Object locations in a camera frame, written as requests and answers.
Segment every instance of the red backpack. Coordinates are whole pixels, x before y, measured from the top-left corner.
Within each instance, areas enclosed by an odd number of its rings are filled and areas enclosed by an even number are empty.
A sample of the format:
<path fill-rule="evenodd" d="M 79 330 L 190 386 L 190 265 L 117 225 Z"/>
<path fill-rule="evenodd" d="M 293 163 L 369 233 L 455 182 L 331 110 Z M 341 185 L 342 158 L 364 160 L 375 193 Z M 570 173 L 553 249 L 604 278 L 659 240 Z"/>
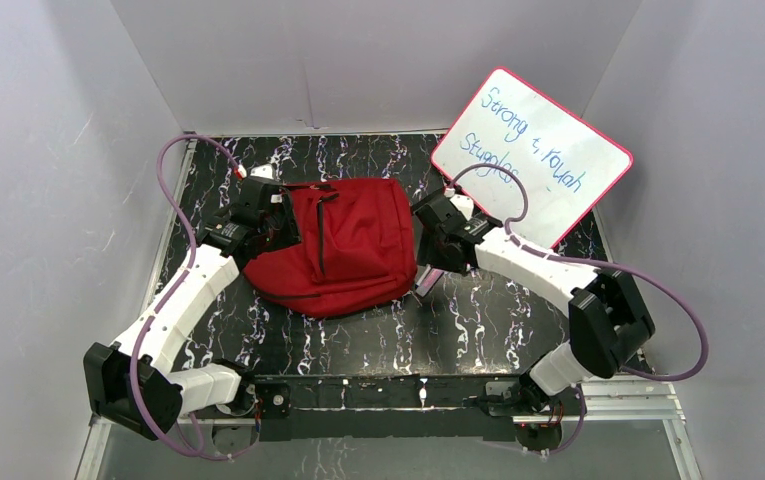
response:
<path fill-rule="evenodd" d="M 396 180 L 288 185 L 302 243 L 244 269 L 261 296 L 313 317 L 346 315 L 405 295 L 417 264 L 411 207 Z"/>

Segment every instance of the gray wall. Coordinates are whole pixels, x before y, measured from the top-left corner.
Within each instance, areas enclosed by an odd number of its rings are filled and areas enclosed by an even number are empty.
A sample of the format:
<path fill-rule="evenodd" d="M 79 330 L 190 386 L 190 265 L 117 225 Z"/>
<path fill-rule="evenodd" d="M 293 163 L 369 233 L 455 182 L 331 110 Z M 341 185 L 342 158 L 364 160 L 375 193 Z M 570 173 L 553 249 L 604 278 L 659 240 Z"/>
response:
<path fill-rule="evenodd" d="M 677 386 L 706 478 L 765 478 L 765 1 L 647 0 L 585 117 L 635 154 L 600 211 L 614 256 L 683 292 L 711 357 Z M 698 341 L 660 295 L 654 363 Z"/>
<path fill-rule="evenodd" d="M 179 131 L 106 0 L 0 0 L 0 479 L 72 478 L 82 355 L 138 313 Z"/>
<path fill-rule="evenodd" d="M 498 65 L 581 112 L 640 0 L 112 0 L 203 133 L 448 128 Z"/>

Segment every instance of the metal frame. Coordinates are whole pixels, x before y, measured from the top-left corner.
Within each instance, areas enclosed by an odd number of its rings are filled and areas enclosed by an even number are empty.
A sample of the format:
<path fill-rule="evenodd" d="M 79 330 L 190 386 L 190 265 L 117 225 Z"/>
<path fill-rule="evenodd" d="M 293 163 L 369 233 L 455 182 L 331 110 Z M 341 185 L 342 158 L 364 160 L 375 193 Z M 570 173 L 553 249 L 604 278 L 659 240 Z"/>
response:
<path fill-rule="evenodd" d="M 444 133 L 444 131 L 423 133 Z M 179 179 L 174 190 L 174 197 L 177 201 L 181 200 L 181 196 L 184 193 L 187 175 L 193 162 L 196 147 L 196 141 L 188 142 L 186 145 Z M 594 209 L 594 214 L 598 224 L 602 225 L 600 223 L 599 212 L 596 208 Z M 149 305 L 154 296 L 155 287 L 158 284 L 161 268 L 164 264 L 167 245 L 173 234 L 174 220 L 174 213 L 170 211 L 168 213 L 167 228 L 159 240 L 158 251 L 156 252 L 155 263 L 144 295 L 142 310 Z M 611 260 L 611 251 L 602 233 L 601 238 L 605 245 L 606 256 Z M 673 384 L 653 382 L 631 375 L 618 375 L 609 380 L 592 379 L 583 385 L 583 391 L 588 407 L 588 414 L 585 417 L 586 421 L 661 420 L 680 478 L 690 480 L 702 478 L 685 430 L 685 415 L 676 396 Z M 569 415 L 564 418 L 566 421 L 576 421 L 579 417 Z M 519 423 L 537 423 L 543 422 L 544 418 L 539 415 L 516 416 L 513 417 L 513 420 Z M 187 418 L 179 419 L 179 423 L 182 424 L 189 422 L 190 420 Z M 254 425 L 254 421 L 247 418 L 202 419 L 200 423 L 204 425 L 247 427 Z M 88 438 L 76 473 L 76 480 L 93 480 L 97 478 L 108 437 L 114 426 L 113 422 L 101 417 L 95 417 L 91 420 Z"/>

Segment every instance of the black marble surface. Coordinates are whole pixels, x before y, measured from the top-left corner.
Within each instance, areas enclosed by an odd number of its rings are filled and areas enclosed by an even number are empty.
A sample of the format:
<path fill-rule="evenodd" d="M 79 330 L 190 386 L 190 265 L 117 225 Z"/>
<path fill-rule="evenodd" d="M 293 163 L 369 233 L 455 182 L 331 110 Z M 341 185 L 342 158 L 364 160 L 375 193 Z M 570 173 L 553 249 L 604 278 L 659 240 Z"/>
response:
<path fill-rule="evenodd" d="M 399 180 L 412 202 L 441 186 L 429 154 L 439 135 L 224 138 L 243 165 L 270 163 L 286 182 L 349 177 Z M 196 227 L 236 197 L 226 160 L 200 143 L 182 208 Z M 181 264 L 178 220 L 159 289 Z M 561 242 L 565 255 L 604 259 L 593 215 Z M 176 368 L 226 358 L 259 374 L 522 372 L 567 335 L 567 319 L 526 287 L 477 272 L 445 275 L 424 299 L 412 294 L 338 319 L 309 318 L 261 299 L 238 279 L 220 294 L 182 348 Z"/>

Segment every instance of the whiteboard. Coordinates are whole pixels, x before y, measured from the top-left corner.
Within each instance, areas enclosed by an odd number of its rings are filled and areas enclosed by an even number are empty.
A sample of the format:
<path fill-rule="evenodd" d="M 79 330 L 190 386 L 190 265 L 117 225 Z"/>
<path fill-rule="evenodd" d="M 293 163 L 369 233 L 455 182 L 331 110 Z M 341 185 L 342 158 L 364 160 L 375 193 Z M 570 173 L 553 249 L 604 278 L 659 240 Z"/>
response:
<path fill-rule="evenodd" d="M 543 247 L 556 244 L 632 165 L 632 155 L 505 68 L 497 68 L 450 127 L 432 163 L 447 177 L 474 163 L 511 170 L 529 196 L 529 213 L 512 229 Z M 488 168 L 459 181 L 487 214 L 520 214 L 507 175 Z"/>

